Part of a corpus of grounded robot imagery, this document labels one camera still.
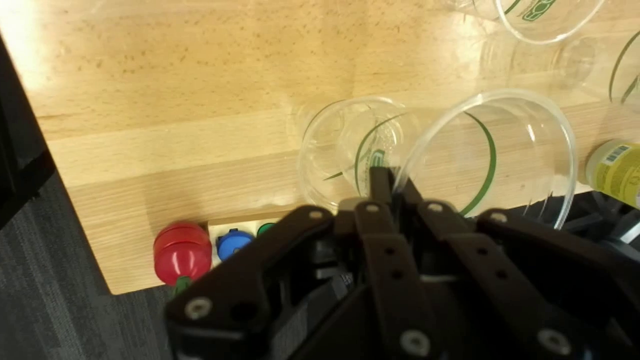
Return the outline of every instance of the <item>red bottle cap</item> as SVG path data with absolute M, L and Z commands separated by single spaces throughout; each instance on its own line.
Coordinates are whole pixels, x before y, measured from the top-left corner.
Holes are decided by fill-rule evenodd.
M 192 222 L 167 225 L 155 242 L 156 276 L 174 286 L 181 276 L 200 277 L 213 268 L 213 242 Z

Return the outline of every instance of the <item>wooden table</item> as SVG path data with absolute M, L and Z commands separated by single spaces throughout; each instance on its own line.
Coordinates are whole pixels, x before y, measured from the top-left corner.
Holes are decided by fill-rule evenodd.
M 0 27 L 112 293 L 158 283 L 169 222 L 305 201 L 301 130 L 326 102 L 383 94 L 436 111 L 500 84 L 552 94 L 555 80 L 504 70 L 502 26 L 445 0 L 3 0 Z M 638 27 L 638 0 L 611 0 L 583 34 Z M 640 130 L 602 95 L 555 94 L 580 158 Z

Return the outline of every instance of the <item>dark floor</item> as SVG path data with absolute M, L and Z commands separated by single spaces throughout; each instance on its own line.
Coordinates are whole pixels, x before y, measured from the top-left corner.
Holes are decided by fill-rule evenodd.
M 0 230 L 0 357 L 171 357 L 167 288 L 111 296 L 58 175 Z

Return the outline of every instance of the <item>blue object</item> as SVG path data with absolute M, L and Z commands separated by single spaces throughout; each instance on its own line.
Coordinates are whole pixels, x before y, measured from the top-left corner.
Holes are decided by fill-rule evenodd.
M 227 261 L 231 255 L 241 252 L 244 245 L 248 245 L 255 239 L 253 234 L 243 231 L 238 227 L 229 230 L 229 234 L 221 235 L 216 242 L 219 258 Z

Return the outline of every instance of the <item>transparent cup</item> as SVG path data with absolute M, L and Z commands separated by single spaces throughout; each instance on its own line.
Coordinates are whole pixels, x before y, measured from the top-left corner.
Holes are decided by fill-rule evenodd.
M 618 30 L 537 45 L 489 36 L 480 53 L 480 87 L 532 87 L 559 102 L 601 102 L 640 107 L 640 31 Z
M 460 102 L 421 135 L 398 172 L 423 196 L 477 215 L 489 208 L 562 227 L 576 187 L 575 133 L 561 107 L 523 89 Z
M 371 166 L 400 166 L 419 133 L 417 116 L 390 97 L 352 97 L 324 106 L 303 135 L 305 198 L 337 209 L 346 198 L 368 196 Z
M 604 0 L 452 0 L 452 4 L 457 10 L 500 20 L 524 42 L 551 44 L 578 31 Z

